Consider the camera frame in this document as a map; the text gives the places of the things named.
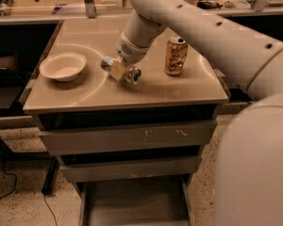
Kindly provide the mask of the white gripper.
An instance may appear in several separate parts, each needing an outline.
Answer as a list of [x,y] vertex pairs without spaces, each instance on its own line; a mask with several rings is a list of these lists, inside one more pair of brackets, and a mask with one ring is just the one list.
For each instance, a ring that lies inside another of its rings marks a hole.
[[139,37],[133,40],[123,32],[116,45],[119,57],[113,59],[110,75],[120,81],[127,71],[127,63],[135,64],[141,61],[147,54],[149,47],[149,39]]

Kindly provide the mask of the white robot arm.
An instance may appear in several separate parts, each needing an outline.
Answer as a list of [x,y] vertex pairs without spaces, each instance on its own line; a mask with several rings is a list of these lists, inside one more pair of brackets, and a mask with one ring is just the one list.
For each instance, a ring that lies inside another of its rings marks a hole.
[[116,80],[171,28],[254,101],[218,146],[215,226],[283,226],[283,42],[184,0],[130,3],[112,64]]

